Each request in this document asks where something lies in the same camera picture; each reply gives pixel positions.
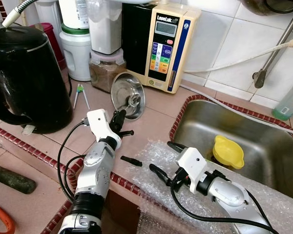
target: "faucet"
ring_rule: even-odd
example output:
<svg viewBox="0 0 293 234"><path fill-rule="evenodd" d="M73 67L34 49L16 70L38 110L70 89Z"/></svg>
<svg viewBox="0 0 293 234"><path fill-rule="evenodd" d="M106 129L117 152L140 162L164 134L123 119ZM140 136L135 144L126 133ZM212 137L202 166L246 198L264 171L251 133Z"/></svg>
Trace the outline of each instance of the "faucet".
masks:
<svg viewBox="0 0 293 234"><path fill-rule="evenodd" d="M283 35L281 36L280 40L278 41L278 45L283 44L289 37L291 31L293 30L293 18L289 23L288 27L285 29ZM254 86L257 89L260 89L264 86L264 82L266 79L266 75L272 70L275 66L277 60L281 57L280 50L273 51L267 61L265 62L264 66L258 71L253 74Z"/></svg>

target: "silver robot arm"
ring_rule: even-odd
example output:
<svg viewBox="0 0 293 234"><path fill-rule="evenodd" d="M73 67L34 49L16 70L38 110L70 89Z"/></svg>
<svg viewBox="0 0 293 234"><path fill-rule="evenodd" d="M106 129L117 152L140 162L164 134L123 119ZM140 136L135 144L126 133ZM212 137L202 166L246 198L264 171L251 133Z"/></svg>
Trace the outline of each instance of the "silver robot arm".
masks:
<svg viewBox="0 0 293 234"><path fill-rule="evenodd" d="M171 180L163 170L154 164L150 164L149 168L156 173L167 186L171 187L174 201L183 212L201 221L207 221L208 219L209 222L219 222L220 219L222 221L225 219L216 218L218 221L214 221L215 218L197 216L185 210L177 201L173 191L179 189L182 184L186 183L189 185L189 189L193 194L199 192L204 196L209 196L212 202L219 205L226 218L243 219L247 223L253 221L264 227L268 226L267 221L252 205L252 199L243 186L229 181L217 170L212 174L209 173L207 171L206 160L196 148L187 148L184 145L176 144L171 141L168 142L168 145L180 153L177 158L179 169L174 179ZM232 223L232 221L229 224L232 234L271 233L264 228L250 224Z"/></svg>
<svg viewBox="0 0 293 234"><path fill-rule="evenodd" d="M63 220L59 234L102 233L101 214L114 166L114 151L120 148L121 137L133 135L133 131L120 132L125 115L125 111L115 112L112 121L108 123L108 114L103 109L87 113L97 143L84 158L75 200L70 214Z"/></svg>
<svg viewBox="0 0 293 234"><path fill-rule="evenodd" d="M209 196L227 217L268 225L252 206L252 200L243 186L206 172L206 160L196 148L185 148L179 154L177 164L187 172L191 180L190 191ZM240 223L232 223L230 229L232 234L270 234L265 229Z"/></svg>

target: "jar lid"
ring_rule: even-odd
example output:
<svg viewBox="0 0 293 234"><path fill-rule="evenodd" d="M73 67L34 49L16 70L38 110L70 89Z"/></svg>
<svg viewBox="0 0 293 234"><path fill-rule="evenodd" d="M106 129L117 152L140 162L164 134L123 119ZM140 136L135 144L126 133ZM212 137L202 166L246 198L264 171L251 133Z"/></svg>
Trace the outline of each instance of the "jar lid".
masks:
<svg viewBox="0 0 293 234"><path fill-rule="evenodd" d="M89 34L89 29L88 28L85 28L85 29L69 28L63 23L61 24L61 27L62 27L63 32L68 33L68 34L73 34L73 35Z"/></svg>
<svg viewBox="0 0 293 234"><path fill-rule="evenodd" d="M120 48L114 53L110 55L102 54L96 51L91 50L91 61L94 64L99 64L100 61L102 62L113 62L115 61L118 65L123 64L124 61L124 52L123 49Z"/></svg>

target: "black cable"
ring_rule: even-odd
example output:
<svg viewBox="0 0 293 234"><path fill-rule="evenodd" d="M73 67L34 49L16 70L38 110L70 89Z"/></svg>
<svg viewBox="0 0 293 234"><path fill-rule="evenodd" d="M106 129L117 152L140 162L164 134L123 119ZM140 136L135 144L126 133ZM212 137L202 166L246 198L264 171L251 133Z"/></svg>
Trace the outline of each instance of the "black cable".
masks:
<svg viewBox="0 0 293 234"><path fill-rule="evenodd" d="M70 77L69 73L67 73L68 76L68 83L69 83L69 91L68 91L68 96L70 97L72 95L72 77Z"/></svg>
<svg viewBox="0 0 293 234"><path fill-rule="evenodd" d="M268 230L269 232L273 233L273 234L279 234L275 229L261 224L261 223L257 223L257 222L253 222L253 221L249 221L246 219L239 219L239 218L215 218L215 217L203 217L203 216L199 216L196 214L191 213L190 211L188 211L186 208L184 208L180 202L178 201L175 191L174 191L174 186L170 187L170 192L172 195L172 198L174 199L176 205L180 208L180 210L182 210L185 214L189 215L190 217L200 220L200 221L204 221L204 222L219 222L219 223L242 223L242 224L247 224L247 225L252 225L252 226L256 226L259 228L263 228Z"/></svg>
<svg viewBox="0 0 293 234"><path fill-rule="evenodd" d="M78 156L76 156L76 157L71 158L71 159L68 161L68 163L67 163L67 165L66 165L66 167L65 167L65 170L64 170L64 184L65 184L65 188L66 188L66 190L68 191L68 193L69 193L72 197L74 197L74 194L73 194L73 192L70 190L70 188L69 188L69 186L68 186L68 183L67 183L67 171L68 171L69 165L72 163L72 161L74 161L75 159L81 158L81 157L85 157L85 156L86 156L86 155L78 155Z"/></svg>
<svg viewBox="0 0 293 234"><path fill-rule="evenodd" d="M262 207L259 205L259 202L256 200L256 198L253 196L253 194L251 194L247 189L246 192L248 192L250 198L254 201L255 205L257 206L260 214L263 216L263 218L265 219L265 221L267 222L267 224L272 228L272 225L270 224L267 216L265 215L264 210L262 209Z"/></svg>
<svg viewBox="0 0 293 234"><path fill-rule="evenodd" d="M59 179L59 183L60 183L60 186L61 186L61 189L63 190L65 196L71 201L73 202L74 200L74 197L71 197L71 195L68 193L68 191L66 191L64 185L63 185L63 181L62 181L62 178L61 178L61 170L60 170L60 160L61 160L61 153L62 153L62 150L64 148L64 145L66 144L68 138L70 137L70 135L73 133L73 131L78 128L80 125L83 125L84 122L80 122L79 124L77 124L75 127L72 128L72 130L70 130L70 132L67 134L65 140L63 141L63 144L61 145L60 147L60 150L59 150L59 153L58 153L58 162L57 162L57 167L58 167L58 179Z"/></svg>
<svg viewBox="0 0 293 234"><path fill-rule="evenodd" d="M293 9L288 10L288 11L279 11L279 10L276 10L276 9L272 8L272 7L268 4L267 0L264 0L264 4L265 4L265 6L266 6L269 10L271 10L271 11L273 11L273 12L275 12L275 13L279 13L279 14L287 14L287 13L291 13L291 12L293 12Z"/></svg>

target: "stainless steel sink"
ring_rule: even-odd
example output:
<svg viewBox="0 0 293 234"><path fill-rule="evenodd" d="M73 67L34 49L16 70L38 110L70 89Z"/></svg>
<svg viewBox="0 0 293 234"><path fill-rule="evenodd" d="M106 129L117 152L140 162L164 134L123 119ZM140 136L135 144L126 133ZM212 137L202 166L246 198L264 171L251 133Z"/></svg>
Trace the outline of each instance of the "stainless steel sink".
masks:
<svg viewBox="0 0 293 234"><path fill-rule="evenodd" d="M293 198L293 137L290 134L209 101L194 100L181 118L174 141L197 148L210 160L216 135L237 142L244 151L245 166L240 170L229 169Z"/></svg>

